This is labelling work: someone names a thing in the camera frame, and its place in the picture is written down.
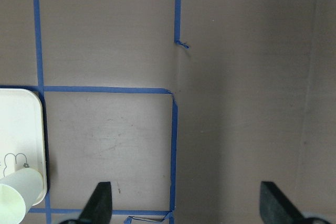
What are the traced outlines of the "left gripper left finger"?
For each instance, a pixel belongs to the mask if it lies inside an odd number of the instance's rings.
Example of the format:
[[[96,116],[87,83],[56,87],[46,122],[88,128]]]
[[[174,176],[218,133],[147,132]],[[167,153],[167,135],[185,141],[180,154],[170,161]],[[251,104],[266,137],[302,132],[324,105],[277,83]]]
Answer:
[[[111,183],[99,182],[79,216],[64,219],[59,223],[108,224],[111,218]]]

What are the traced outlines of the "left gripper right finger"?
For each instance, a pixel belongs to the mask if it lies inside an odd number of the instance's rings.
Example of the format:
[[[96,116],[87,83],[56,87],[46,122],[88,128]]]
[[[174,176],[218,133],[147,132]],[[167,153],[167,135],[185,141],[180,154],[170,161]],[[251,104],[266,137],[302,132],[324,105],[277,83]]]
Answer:
[[[259,214],[267,224],[330,223],[317,216],[305,217],[274,182],[260,183]]]

